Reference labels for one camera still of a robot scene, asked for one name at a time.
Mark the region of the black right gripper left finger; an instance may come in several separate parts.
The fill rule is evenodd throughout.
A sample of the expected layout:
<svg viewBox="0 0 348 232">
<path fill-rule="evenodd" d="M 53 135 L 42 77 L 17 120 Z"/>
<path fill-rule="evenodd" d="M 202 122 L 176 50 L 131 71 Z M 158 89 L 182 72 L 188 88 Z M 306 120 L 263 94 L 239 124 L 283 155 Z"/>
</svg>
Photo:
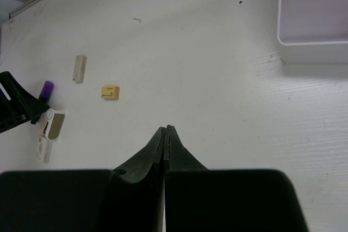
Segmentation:
<svg viewBox="0 0 348 232">
<path fill-rule="evenodd" d="M 163 143 L 112 170 L 1 174 L 1 231 L 162 231 Z"/>
</svg>

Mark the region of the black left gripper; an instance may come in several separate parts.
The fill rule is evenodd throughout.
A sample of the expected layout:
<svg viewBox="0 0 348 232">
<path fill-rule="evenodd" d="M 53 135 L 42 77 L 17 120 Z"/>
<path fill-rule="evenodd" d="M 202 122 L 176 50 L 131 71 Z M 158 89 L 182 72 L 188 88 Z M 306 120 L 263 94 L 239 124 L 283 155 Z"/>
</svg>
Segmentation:
<svg viewBox="0 0 348 232">
<path fill-rule="evenodd" d="M 36 124 L 48 109 L 42 102 L 27 92 L 8 71 L 1 73 L 1 133 L 27 121 Z"/>
</svg>

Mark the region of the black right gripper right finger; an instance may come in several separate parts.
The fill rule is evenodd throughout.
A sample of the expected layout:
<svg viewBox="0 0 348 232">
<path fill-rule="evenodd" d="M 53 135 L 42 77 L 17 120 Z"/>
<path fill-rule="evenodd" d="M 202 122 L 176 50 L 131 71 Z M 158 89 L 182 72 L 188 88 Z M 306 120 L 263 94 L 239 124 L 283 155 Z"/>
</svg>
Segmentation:
<svg viewBox="0 0 348 232">
<path fill-rule="evenodd" d="M 167 231 L 307 231 L 290 179 L 273 169 L 209 170 L 168 126 L 164 141 Z"/>
</svg>

